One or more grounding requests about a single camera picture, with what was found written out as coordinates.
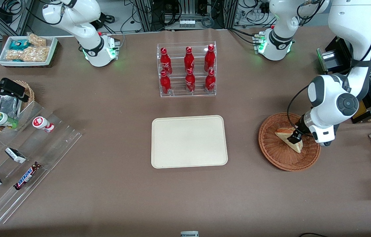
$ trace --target snack display stand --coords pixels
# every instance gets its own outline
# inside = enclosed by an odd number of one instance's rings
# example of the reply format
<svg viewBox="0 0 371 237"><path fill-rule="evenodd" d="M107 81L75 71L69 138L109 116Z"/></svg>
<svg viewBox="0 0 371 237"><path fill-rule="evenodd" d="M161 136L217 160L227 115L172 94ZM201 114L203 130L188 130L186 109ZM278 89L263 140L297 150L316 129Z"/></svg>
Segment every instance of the snack display stand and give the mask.
<svg viewBox="0 0 371 237"><path fill-rule="evenodd" d="M55 129L48 133L34 128L32 121L37 116L42 116L53 123ZM0 179L2 180L0 223L8 220L81 137L74 128L35 101L31 102L17 119L19 123L16 129L5 128L0 132ZM7 147L18 150L26 157L26 161L20 164L12 160L4 152ZM13 185L35 162L38 162L41 167L20 190L16 190Z"/></svg>

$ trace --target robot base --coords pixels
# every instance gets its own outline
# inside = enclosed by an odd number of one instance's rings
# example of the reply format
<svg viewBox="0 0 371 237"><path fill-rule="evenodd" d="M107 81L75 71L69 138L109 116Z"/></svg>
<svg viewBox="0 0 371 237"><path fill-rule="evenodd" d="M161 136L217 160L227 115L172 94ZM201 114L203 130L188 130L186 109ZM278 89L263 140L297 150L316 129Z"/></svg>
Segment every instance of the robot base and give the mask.
<svg viewBox="0 0 371 237"><path fill-rule="evenodd" d="M94 57L87 55L86 52L83 50L83 53L86 59L92 64L93 66L105 66L108 65L112 60L118 59L118 54L120 51L120 42L115 41L114 38L109 36L101 36L104 40L104 47L98 54Z"/></svg>
<svg viewBox="0 0 371 237"><path fill-rule="evenodd" d="M253 43L260 44L254 46L254 52L263 55L268 60L279 61L291 50L292 42L290 42L288 48L277 49L276 46L270 42L269 33L271 31L272 29L266 29L265 31L259 32L257 38L253 37Z"/></svg>

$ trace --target bread slice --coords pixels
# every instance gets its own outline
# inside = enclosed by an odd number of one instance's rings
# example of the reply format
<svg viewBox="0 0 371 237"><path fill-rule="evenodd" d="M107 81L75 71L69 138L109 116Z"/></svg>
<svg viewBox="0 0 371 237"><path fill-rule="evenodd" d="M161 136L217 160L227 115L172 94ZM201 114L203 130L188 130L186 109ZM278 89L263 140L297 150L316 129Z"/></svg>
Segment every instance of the bread slice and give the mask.
<svg viewBox="0 0 371 237"><path fill-rule="evenodd" d="M299 141L296 144L292 144L288 141L292 133L294 132L293 128L279 128L276 130L275 135L279 137L282 141L284 141L289 147L291 147L295 152L301 153L301 149L303 149L303 141Z"/></svg>

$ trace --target snickers bar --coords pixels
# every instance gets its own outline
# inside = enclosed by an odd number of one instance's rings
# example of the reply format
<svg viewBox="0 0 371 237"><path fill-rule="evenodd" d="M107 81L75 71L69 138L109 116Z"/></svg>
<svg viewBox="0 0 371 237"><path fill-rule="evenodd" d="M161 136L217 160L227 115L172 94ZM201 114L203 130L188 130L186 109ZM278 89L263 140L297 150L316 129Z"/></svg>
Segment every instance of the snickers bar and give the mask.
<svg viewBox="0 0 371 237"><path fill-rule="evenodd" d="M35 162L29 170L21 177L21 179L14 185L14 188L16 190L20 190L26 183L29 181L29 179L36 173L36 170L40 168L41 165L39 165L37 162Z"/></svg>

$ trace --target basket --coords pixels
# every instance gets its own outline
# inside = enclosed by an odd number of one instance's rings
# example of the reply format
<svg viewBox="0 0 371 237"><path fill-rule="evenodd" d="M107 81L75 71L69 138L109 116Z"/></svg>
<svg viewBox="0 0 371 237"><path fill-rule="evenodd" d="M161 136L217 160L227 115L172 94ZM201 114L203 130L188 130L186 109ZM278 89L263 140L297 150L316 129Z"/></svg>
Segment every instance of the basket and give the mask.
<svg viewBox="0 0 371 237"><path fill-rule="evenodd" d="M35 100L35 93L29 87L29 84L27 84L26 82L24 82L24 81L14 81L14 82L19 84L19 85L22 85L25 88L24 93L29 96L29 100L26 103L21 104L21 110L20 111L23 111L23 109L26 108L26 106L29 105L30 102ZM2 131L4 128L5 128L4 126L0 126L0 131Z"/></svg>
<svg viewBox="0 0 371 237"><path fill-rule="evenodd" d="M297 114L289 115L293 123L300 119ZM277 129L289 127L291 125L287 113L274 114L268 117L259 129L259 146L266 159L274 166L284 171L303 171L314 165L319 158L320 145L312 137L303 135L303 149L300 154L295 152L275 135Z"/></svg>

